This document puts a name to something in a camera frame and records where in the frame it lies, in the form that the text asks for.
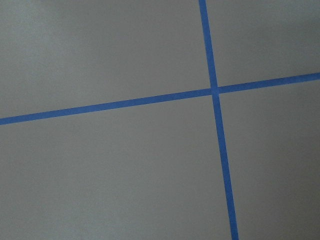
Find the long blue tape strip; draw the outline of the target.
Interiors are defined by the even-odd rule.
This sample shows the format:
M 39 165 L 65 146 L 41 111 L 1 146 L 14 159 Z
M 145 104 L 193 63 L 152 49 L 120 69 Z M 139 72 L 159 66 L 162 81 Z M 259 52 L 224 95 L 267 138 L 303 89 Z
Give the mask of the long blue tape strip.
M 226 93 L 232 93 L 232 92 L 241 92 L 241 91 L 247 91 L 247 90 L 253 90 L 253 89 L 261 89 L 261 88 L 268 88 L 268 87 L 281 86 L 281 85 L 297 84 L 302 82 L 318 81 L 319 79 L 320 79 L 320 74 L 317 72 L 317 73 L 310 73 L 310 74 L 304 74 L 304 75 L 298 75 L 298 76 L 290 76 L 290 77 L 283 77 L 283 78 L 276 78 L 276 79 L 269 79 L 269 80 L 260 80 L 260 81 L 254 81 L 254 82 L 219 86 L 217 88 L 217 93 L 226 94 Z M 170 94 L 164 94 L 164 95 L 156 95 L 156 96 L 150 96 L 150 97 L 135 98 L 135 99 L 129 99 L 129 100 L 121 100 L 121 101 L 115 101 L 115 102 L 4 117 L 0 119 L 0 124 L 10 125 L 15 123 L 93 113 L 93 112 L 120 109 L 120 108 L 128 108 L 128 107 L 134 107 L 134 106 L 140 106 L 140 105 L 149 105 L 149 104 L 155 104 L 155 103 L 170 102 L 170 101 L 184 100 L 184 99 L 197 98 L 197 97 L 205 97 L 211 94 L 212 94 L 211 89 L 204 88 L 204 89 L 184 91 L 184 92 L 178 92 L 178 93 L 170 93 Z

